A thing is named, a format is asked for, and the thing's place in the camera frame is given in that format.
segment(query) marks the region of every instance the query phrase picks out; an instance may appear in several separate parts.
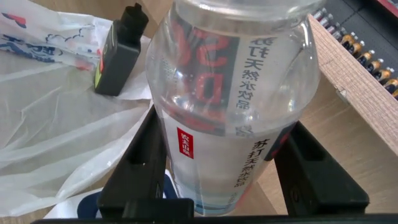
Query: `black device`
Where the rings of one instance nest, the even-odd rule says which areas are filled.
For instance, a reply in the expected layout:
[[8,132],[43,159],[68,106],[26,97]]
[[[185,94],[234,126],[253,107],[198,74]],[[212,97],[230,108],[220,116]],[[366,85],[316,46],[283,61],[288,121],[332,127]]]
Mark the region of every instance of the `black device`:
[[95,92],[118,96],[141,52],[141,37],[149,19],[141,5],[125,8],[109,30],[95,74]]
[[98,208],[103,219],[35,224],[398,223],[398,215],[364,214],[367,193],[301,123],[275,157],[289,216],[194,218],[192,200],[161,199],[165,163],[166,146],[152,108],[101,192]]

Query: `bottle label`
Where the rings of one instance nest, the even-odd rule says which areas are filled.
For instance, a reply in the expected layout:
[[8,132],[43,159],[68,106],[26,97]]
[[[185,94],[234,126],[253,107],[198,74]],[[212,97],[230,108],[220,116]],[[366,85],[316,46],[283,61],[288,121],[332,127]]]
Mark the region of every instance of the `bottle label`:
[[256,176],[286,141],[294,124],[254,138],[201,133],[162,112],[180,197],[192,198],[206,215],[232,211]]

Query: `wooden surface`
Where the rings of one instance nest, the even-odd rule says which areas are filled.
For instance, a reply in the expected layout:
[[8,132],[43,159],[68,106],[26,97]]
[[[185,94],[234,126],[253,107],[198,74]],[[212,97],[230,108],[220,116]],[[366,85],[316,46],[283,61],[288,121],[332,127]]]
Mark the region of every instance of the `wooden surface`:
[[398,101],[312,16],[321,71],[398,155]]
[[[134,0],[35,0],[35,2],[58,11],[93,14],[107,19],[119,18],[125,6],[135,3]],[[171,0],[140,0],[140,2],[144,3],[146,8],[148,8],[148,11],[151,13],[151,20],[155,23],[160,22],[171,4]],[[156,25],[151,25],[147,29],[146,34],[151,36],[155,29]],[[339,90],[343,88],[348,90],[348,99],[351,103],[353,103],[352,98],[354,96],[359,95],[360,99],[363,99],[363,93],[352,93],[352,91],[360,90],[360,87],[355,84],[361,85],[362,82],[365,82],[363,77],[360,76],[360,73],[363,74],[363,69],[358,68],[358,66],[352,62],[352,58],[344,55],[345,52],[341,52],[338,44],[333,42],[330,43],[331,40],[324,34],[324,30],[321,31],[320,27],[314,27],[314,25],[313,29],[317,40],[321,70],[327,72],[326,76],[331,82],[337,83],[336,86]],[[345,65],[347,68],[354,67],[354,70],[352,70],[354,72],[347,70],[347,68],[344,67]],[[365,121],[353,107],[344,103],[336,95],[335,87],[328,79],[322,77],[318,92],[312,102],[307,106],[301,122],[369,194],[371,204],[367,212],[398,213],[398,158],[391,150],[391,148],[397,149],[396,142],[394,142],[392,138],[394,134],[395,139],[397,136],[397,130],[392,126],[395,124],[395,127],[397,127],[396,119],[393,119],[391,124],[387,124],[391,132],[383,133],[387,135],[387,145],[383,139],[379,137],[378,133],[372,129],[374,128],[380,131],[383,129],[383,124],[373,124],[371,128],[366,121],[374,121],[376,118],[373,118],[369,113],[366,116],[362,114],[366,119]],[[351,79],[357,81],[345,83]],[[369,81],[369,79],[367,79],[366,82],[370,82],[373,86],[375,85],[375,82]],[[373,98],[379,94],[376,90],[367,91],[370,92],[366,93],[366,95],[374,95]],[[386,100],[384,103],[391,103],[389,97],[384,96],[383,99]],[[383,109],[375,108],[375,104],[368,105],[368,103],[355,100],[353,106],[355,106],[356,109],[358,109],[358,107],[362,108],[362,110],[366,109],[367,106],[376,111]],[[397,117],[396,111],[397,110],[391,112],[391,114],[395,112],[395,117]],[[107,177],[97,182],[96,186],[91,189],[102,186],[108,177],[109,174]],[[267,197],[260,194],[262,191],[266,193]],[[271,203],[277,213],[286,213],[273,162],[271,162],[270,166],[262,174],[259,179],[259,184],[255,185],[251,194],[253,196],[246,198],[244,203],[253,206],[242,206],[244,209],[242,211],[243,213],[249,214],[252,212],[252,214],[256,214],[253,208],[269,208],[270,205],[268,203]],[[24,215],[23,217],[0,218],[0,223],[30,223],[33,220],[42,218],[48,210],[49,208]]]

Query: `blue printed pattern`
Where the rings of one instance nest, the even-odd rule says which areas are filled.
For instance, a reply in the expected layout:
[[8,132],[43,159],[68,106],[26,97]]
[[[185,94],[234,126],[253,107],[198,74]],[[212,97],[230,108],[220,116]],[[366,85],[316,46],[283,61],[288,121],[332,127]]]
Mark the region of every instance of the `blue printed pattern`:
[[76,37],[84,37],[84,35],[81,34],[81,31],[82,31],[82,30],[83,30],[83,28],[79,29],[79,34],[73,35],[73,36],[71,36],[71,37],[64,37],[64,36],[59,35],[59,34],[49,34],[49,35],[47,35],[47,37],[45,38],[45,42],[48,43],[48,42],[50,42],[51,40],[56,39],[56,38],[61,38],[64,42],[67,42],[68,40],[74,39],[74,38],[76,38]]
[[25,43],[21,39],[9,35],[0,35],[0,49],[8,52],[14,52],[27,58],[36,59],[41,62],[55,62],[53,56],[63,55],[62,50],[55,47],[37,46]]

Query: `plastic water bottle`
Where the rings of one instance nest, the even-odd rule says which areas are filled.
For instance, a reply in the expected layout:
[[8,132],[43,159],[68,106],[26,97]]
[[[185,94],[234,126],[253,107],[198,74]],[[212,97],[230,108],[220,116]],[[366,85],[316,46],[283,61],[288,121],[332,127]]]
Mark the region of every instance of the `plastic water bottle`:
[[178,196],[197,213],[239,206],[313,98],[319,71],[307,14],[322,4],[175,0],[161,23],[147,77]]

